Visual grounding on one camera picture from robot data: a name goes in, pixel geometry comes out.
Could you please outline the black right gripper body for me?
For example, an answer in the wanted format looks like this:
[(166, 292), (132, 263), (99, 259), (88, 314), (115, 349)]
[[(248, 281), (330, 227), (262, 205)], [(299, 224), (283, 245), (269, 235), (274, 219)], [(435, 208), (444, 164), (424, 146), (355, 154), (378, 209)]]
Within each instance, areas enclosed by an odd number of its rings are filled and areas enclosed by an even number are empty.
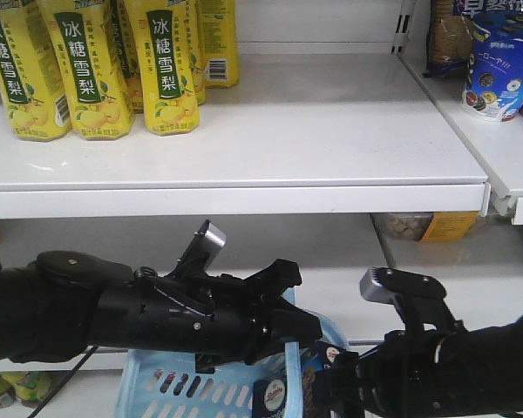
[(360, 354), (346, 351), (317, 373), (317, 405), (341, 417), (439, 417), (432, 378), (435, 334), (392, 331)]

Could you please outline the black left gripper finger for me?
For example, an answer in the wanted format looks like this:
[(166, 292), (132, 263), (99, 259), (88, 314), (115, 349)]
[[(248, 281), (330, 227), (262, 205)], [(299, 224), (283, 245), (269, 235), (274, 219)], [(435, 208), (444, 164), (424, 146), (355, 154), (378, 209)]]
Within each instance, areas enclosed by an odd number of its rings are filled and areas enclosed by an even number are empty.
[(322, 338), (318, 317), (280, 297), (272, 309), (272, 336), (282, 342), (314, 342)]

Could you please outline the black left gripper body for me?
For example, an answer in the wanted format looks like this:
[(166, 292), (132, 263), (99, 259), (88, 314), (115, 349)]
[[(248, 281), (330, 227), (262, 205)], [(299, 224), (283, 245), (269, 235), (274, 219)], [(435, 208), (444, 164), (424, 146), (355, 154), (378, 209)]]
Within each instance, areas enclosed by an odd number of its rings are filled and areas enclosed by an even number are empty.
[(286, 324), (299, 311), (282, 295), (301, 282), (298, 265), (281, 259), (246, 279), (192, 266), (144, 278), (132, 343), (193, 353), (201, 372), (233, 361), (252, 365), (299, 339)]

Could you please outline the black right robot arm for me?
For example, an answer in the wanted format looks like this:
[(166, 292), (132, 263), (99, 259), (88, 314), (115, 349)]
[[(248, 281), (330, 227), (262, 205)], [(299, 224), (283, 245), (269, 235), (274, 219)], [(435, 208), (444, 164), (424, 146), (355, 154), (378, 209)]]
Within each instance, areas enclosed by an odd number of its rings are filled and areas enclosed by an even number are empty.
[(523, 315), (502, 327), (413, 339), (393, 331), (344, 352), (312, 384), (313, 400), (342, 417), (457, 417), (523, 411)]

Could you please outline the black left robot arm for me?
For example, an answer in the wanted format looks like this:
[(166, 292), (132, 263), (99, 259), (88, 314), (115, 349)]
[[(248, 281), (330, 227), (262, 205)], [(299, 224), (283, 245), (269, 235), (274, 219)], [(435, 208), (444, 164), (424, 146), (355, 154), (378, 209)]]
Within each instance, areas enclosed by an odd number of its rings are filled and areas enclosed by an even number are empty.
[(302, 282), (295, 262), (246, 279), (211, 276), (207, 262), (188, 255), (163, 276), (66, 251), (24, 268), (0, 264), (0, 360), (59, 363), (90, 346), (135, 348), (190, 353), (210, 373), (322, 337), (319, 319), (283, 296)]

